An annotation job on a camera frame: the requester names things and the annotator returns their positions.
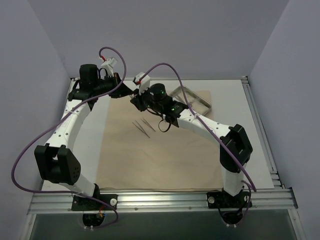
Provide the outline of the curved tip steel tweezers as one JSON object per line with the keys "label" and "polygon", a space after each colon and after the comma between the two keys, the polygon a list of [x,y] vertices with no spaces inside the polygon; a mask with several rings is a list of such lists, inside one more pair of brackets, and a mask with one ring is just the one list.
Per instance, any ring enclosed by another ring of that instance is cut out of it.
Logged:
{"label": "curved tip steel tweezers", "polygon": [[143,117],[141,118],[141,121],[145,124],[145,125],[147,125],[150,129],[152,129],[154,132],[156,132],[156,130],[150,125],[150,123],[146,120],[146,119],[144,119]]}

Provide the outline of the beige cloth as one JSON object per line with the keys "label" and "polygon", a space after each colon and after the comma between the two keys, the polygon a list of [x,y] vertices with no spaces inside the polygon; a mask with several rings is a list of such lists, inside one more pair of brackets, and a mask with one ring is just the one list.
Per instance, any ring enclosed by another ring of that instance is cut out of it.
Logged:
{"label": "beige cloth", "polygon": [[[134,126],[135,121],[150,138]],[[138,111],[128,97],[111,99],[95,181],[100,188],[115,190],[220,190],[219,147],[190,130],[168,127],[159,117]]]}

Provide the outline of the metal instrument tray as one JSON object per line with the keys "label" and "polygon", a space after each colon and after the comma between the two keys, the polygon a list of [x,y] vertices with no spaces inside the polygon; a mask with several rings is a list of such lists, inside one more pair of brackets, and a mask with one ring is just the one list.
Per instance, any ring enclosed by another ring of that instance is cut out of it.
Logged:
{"label": "metal instrument tray", "polygon": [[[208,90],[193,91],[184,86],[184,93],[192,109],[205,117],[209,116],[212,111],[211,94]],[[169,93],[174,100],[186,104],[182,88],[179,86]]]}

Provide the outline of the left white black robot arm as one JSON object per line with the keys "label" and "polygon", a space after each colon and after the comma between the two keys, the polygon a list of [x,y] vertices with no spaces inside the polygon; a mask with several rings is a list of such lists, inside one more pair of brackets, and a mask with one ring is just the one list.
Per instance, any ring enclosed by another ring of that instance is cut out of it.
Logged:
{"label": "left white black robot arm", "polygon": [[79,69],[79,79],[69,92],[58,124],[45,145],[34,150],[35,160],[43,180],[59,184],[77,194],[83,194],[83,204],[90,210],[100,206],[101,197],[95,193],[97,186],[81,173],[81,164],[73,154],[73,148],[81,126],[93,110],[102,94],[112,98],[121,98],[132,91],[121,83],[113,68],[114,58],[104,61],[101,67],[95,64],[83,64]]}

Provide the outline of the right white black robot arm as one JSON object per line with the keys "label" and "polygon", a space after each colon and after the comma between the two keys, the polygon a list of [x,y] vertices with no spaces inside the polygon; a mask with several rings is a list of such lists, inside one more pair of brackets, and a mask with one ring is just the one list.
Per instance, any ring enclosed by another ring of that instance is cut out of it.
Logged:
{"label": "right white black robot arm", "polygon": [[223,203],[232,207],[240,201],[239,193],[243,189],[244,177],[248,174],[245,168],[253,152],[246,130],[241,125],[229,126],[209,119],[197,113],[190,105],[167,95],[164,89],[147,89],[142,93],[136,89],[130,102],[141,112],[151,111],[170,125],[217,143],[223,180]]}

